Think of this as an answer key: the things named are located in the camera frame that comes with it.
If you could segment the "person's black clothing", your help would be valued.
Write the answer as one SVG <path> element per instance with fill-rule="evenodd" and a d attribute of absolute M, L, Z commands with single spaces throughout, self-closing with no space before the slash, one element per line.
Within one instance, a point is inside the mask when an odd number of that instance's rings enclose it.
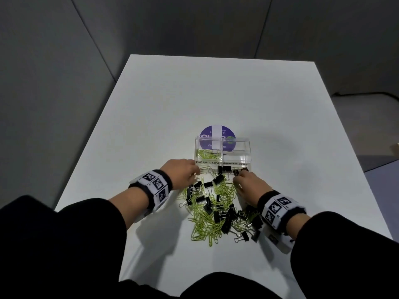
<path fill-rule="evenodd" d="M 118 281 L 126 238 L 122 215 L 107 200 L 55 212 L 33 197 L 19 197 L 0 209 L 0 299 L 170 298 Z M 399 243 L 334 212 L 302 226 L 291 268 L 307 299 L 399 299 Z"/>

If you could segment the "boxed green paper clips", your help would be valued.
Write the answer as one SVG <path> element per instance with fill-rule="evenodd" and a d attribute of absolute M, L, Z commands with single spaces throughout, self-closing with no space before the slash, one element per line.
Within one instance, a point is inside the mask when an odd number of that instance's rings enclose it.
<path fill-rule="evenodd" d="M 197 159 L 211 159 L 221 161 L 223 156 L 220 150 L 196 149 Z"/>

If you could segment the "person's right forearm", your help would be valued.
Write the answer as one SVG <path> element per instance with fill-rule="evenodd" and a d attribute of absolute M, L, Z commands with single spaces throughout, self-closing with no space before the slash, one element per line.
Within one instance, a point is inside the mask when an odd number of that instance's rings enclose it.
<path fill-rule="evenodd" d="M 292 216 L 286 225 L 287 234 L 295 241 L 301 228 L 311 219 L 307 214 L 296 214 Z"/>

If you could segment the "purple round sticker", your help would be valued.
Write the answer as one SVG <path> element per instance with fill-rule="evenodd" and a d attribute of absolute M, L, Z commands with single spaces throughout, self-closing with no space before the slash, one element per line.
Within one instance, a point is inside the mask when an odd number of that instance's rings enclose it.
<path fill-rule="evenodd" d="M 236 147 L 235 134 L 224 125 L 210 125 L 200 133 L 199 146 L 203 150 L 231 152 Z"/>

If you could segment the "clear plastic organizer box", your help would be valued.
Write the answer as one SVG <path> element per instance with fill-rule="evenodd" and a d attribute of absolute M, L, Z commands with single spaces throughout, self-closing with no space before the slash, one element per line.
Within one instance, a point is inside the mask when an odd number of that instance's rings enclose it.
<path fill-rule="evenodd" d="M 200 139 L 201 139 L 200 136 L 197 136 L 195 138 L 195 149 L 194 149 L 194 160 L 196 161 L 196 164 L 199 167 L 201 168 L 209 167 L 212 169 L 217 169 L 218 166 L 228 166 L 231 167 L 232 169 L 251 167 L 252 155 L 251 155 L 251 145 L 249 139 L 241 137 L 235 138 L 236 147 L 234 148 L 233 151 L 228 152 L 220 150 L 223 156 L 221 161 L 211 160 L 211 159 L 197 159 L 196 149 L 201 149 L 199 146 Z"/>

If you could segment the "person's right hand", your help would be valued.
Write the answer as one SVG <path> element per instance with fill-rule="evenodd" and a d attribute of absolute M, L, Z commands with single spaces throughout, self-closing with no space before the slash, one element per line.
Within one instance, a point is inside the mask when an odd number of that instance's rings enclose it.
<path fill-rule="evenodd" d="M 272 187 L 255 173 L 250 171 L 250 192 L 246 196 L 241 196 L 245 202 L 253 207 L 257 207 L 259 199 L 267 192 L 272 191 Z"/>

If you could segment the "black marker wristband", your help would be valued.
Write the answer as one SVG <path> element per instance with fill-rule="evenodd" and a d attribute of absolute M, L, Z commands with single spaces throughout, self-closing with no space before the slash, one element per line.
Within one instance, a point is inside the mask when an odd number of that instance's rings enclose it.
<path fill-rule="evenodd" d="M 162 170 L 150 170 L 130 181 L 128 186 L 140 188 L 148 197 L 147 213 L 157 211 L 172 191 L 172 181 Z"/>
<path fill-rule="evenodd" d="M 288 235 L 287 223 L 297 214 L 307 214 L 304 206 L 293 198 L 272 190 L 262 195 L 257 204 L 257 211 L 263 222 L 279 233 Z"/>

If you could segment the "person's left hand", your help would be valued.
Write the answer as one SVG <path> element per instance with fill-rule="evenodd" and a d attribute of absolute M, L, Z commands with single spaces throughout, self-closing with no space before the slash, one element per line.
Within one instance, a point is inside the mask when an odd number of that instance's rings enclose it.
<path fill-rule="evenodd" d="M 188 187 L 186 186 L 186 165 L 188 163 L 196 164 L 192 159 L 170 159 L 160 168 L 170 178 L 173 191 Z"/>

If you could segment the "person's left forearm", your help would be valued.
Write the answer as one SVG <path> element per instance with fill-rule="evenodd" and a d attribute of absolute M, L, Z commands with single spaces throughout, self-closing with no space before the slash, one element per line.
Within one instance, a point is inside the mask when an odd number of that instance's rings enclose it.
<path fill-rule="evenodd" d="M 147 210 L 149 205 L 147 194 L 139 187 L 128 188 L 110 198 L 109 201 L 122 215 L 126 230 Z"/>

